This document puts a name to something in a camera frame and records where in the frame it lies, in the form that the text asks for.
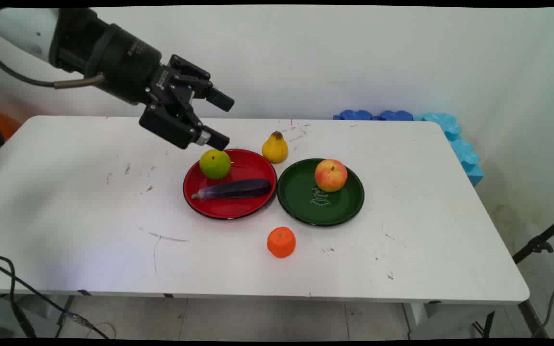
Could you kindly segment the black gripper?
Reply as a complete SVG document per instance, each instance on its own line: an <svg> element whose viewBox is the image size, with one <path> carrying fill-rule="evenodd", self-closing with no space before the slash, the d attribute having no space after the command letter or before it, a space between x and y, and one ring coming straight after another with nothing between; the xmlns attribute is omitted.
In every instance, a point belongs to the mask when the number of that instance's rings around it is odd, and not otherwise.
<svg viewBox="0 0 554 346"><path fill-rule="evenodd" d="M139 121L147 131L180 149L226 149L229 137L200 121L190 101L206 100L226 112L235 101L199 66L175 54L166 65L161 59L156 48L89 8L59 9L49 62L83 78L55 81L54 88L95 86L126 103L149 104Z"/></svg>

